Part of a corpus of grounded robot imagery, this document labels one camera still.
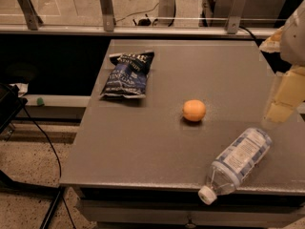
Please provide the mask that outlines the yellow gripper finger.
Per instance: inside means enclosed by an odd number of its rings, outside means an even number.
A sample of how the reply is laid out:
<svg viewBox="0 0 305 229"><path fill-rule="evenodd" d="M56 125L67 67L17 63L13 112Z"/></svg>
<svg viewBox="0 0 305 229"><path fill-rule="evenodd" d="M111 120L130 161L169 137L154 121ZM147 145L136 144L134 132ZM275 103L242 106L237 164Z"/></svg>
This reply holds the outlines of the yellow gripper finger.
<svg viewBox="0 0 305 229"><path fill-rule="evenodd" d="M305 67L293 65L281 77L265 119L273 123L285 122L305 101Z"/></svg>

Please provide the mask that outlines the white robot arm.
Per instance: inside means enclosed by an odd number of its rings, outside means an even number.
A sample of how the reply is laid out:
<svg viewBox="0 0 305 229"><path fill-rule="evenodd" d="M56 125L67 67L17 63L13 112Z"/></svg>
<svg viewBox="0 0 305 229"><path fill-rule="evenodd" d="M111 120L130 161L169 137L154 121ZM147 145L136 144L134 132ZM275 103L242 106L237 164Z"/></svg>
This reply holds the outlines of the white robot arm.
<svg viewBox="0 0 305 229"><path fill-rule="evenodd" d="M262 52L278 52L280 58L292 65L281 77L268 107L265 119L285 122L305 100L305 0L260 46Z"/></svg>

